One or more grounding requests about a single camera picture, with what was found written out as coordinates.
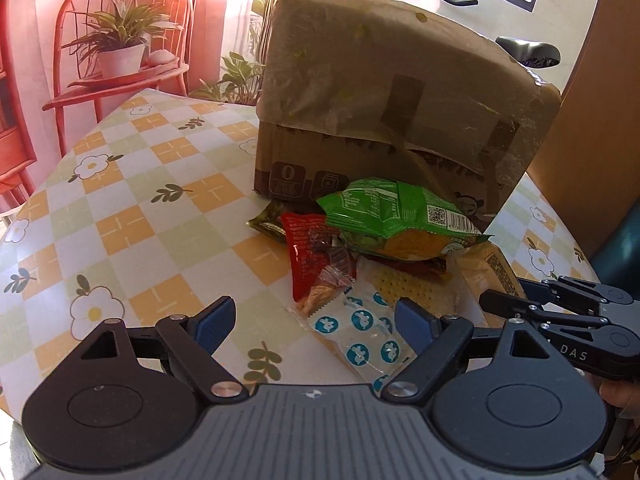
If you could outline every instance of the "snack bag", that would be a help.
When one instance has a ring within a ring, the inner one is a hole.
[[[281,244],[286,244],[286,234],[280,215],[285,211],[285,203],[280,200],[271,200],[266,208],[255,218],[249,220],[246,224],[262,233],[263,235],[273,238]]]
[[[390,260],[375,254],[368,254],[367,260],[378,262],[395,270],[401,270],[415,278],[427,280],[431,283],[446,285],[452,278],[451,273],[447,270],[447,260],[443,257],[420,260],[418,262],[402,262],[401,260]]]
[[[349,251],[338,240],[338,229],[328,226],[324,215],[283,213],[281,216],[284,226],[289,258],[291,260],[291,274],[293,280],[293,299],[300,302],[308,298],[312,286],[318,285],[321,272],[322,282],[326,283],[326,291],[340,285],[345,286],[354,278],[353,262]],[[311,307],[305,301],[298,305],[310,314]]]
[[[357,280],[353,288],[316,311],[308,323],[316,334],[334,342],[343,360],[376,393],[415,358],[396,332],[391,307]]]
[[[364,256],[358,259],[357,279],[353,288],[359,294],[372,295],[375,303],[392,308],[400,298],[409,298],[436,317],[458,314],[456,294],[450,287],[417,278]]]
[[[476,326],[500,328],[504,323],[503,318],[482,312],[480,309],[478,301],[484,291],[492,289],[518,298],[526,298],[502,251],[491,242],[448,254],[447,270],[453,276],[450,286],[458,291],[458,307],[483,314],[484,324],[471,319]]]
[[[426,188],[364,178],[318,199],[347,246],[396,260],[429,260],[488,239]]]
[[[281,200],[271,200],[257,217],[252,218],[246,224],[259,233],[286,245],[287,238],[280,219],[280,215],[285,212],[305,214],[321,212],[321,209],[317,204],[294,204],[282,202]]]

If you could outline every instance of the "bike seat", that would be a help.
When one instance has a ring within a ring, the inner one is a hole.
[[[498,37],[495,43],[517,62],[529,68],[547,68],[560,63],[560,51],[552,44],[517,40],[506,36]]]

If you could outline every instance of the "red chair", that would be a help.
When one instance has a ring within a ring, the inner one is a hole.
[[[193,16],[192,0],[133,0],[135,4],[151,4],[161,2],[165,11],[171,16],[175,23],[182,25],[182,30],[168,30],[163,40],[153,40],[151,50],[165,48],[180,59],[177,68],[164,72],[161,75],[151,76],[145,80],[132,84],[125,84],[116,88],[101,90],[91,90],[85,87],[74,87],[63,89],[61,79],[61,64],[66,68],[66,78],[68,72],[73,70],[74,76],[78,79],[88,78],[97,72],[95,59],[79,60],[79,54],[72,55],[72,49],[66,48],[66,56],[63,55],[61,46],[76,38],[86,34],[88,27],[85,25],[85,16],[75,14],[75,12],[95,12],[97,10],[111,10],[111,0],[65,0],[58,13],[56,20],[56,31],[53,43],[53,99],[47,102],[42,110],[53,108],[56,111],[56,127],[58,129],[58,141],[60,153],[64,156],[67,147],[65,139],[65,112],[64,107],[86,101],[93,101],[95,107],[95,118],[100,122],[103,118],[102,104],[103,97],[124,94],[127,92],[137,92],[143,88],[158,88],[158,85],[165,80],[174,78],[178,83],[179,92],[186,96],[186,85],[184,73],[189,69],[189,65],[184,63],[184,53],[187,42],[191,37],[191,23]],[[66,84],[72,82],[74,78],[65,81]]]

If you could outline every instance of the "wall mural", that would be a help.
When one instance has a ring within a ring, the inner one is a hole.
[[[0,210],[23,202],[69,146],[140,89],[255,105],[274,4],[2,0],[0,124],[12,122],[20,150],[9,155],[0,142]]]

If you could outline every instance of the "white plant pot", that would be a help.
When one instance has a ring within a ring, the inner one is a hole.
[[[98,52],[98,62],[102,71],[102,78],[119,77],[135,74],[140,70],[145,45],[139,44],[109,52]]]

